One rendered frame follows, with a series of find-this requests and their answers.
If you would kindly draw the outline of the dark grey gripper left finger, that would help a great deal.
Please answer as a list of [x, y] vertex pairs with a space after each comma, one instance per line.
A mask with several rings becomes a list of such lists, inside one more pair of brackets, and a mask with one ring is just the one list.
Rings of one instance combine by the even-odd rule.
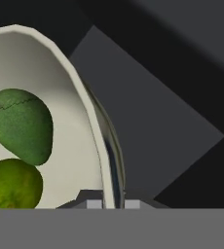
[[74, 200], [64, 203], [60, 208], [101, 209], [102, 201], [102, 190], [81, 190]]

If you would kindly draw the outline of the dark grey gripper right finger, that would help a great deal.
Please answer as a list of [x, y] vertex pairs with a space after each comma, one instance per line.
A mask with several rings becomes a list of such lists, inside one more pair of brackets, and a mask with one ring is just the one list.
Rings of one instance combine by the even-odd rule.
[[125, 208], [126, 209], [167, 209], [168, 207], [155, 200], [148, 193], [140, 189], [125, 189]]

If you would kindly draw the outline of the white bowl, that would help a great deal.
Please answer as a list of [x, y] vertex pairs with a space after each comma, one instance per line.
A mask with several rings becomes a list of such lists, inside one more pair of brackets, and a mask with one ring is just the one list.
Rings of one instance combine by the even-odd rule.
[[0, 27], [0, 90], [25, 89], [42, 99], [54, 122], [40, 208], [57, 208], [82, 190], [101, 191], [107, 208], [124, 206], [122, 151], [106, 111], [59, 47], [39, 31]]

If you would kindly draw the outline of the yellow-green lime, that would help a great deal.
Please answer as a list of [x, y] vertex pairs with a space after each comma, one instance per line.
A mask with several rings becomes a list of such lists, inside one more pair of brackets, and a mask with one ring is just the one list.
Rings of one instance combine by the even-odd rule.
[[34, 165], [0, 160], [0, 208], [35, 208], [42, 192], [43, 178]]

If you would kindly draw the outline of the dark green avocado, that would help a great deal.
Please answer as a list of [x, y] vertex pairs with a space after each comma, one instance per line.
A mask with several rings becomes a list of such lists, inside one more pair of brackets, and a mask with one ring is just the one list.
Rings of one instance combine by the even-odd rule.
[[47, 105], [23, 89], [0, 90], [0, 143], [21, 160], [44, 164], [53, 148], [54, 124]]

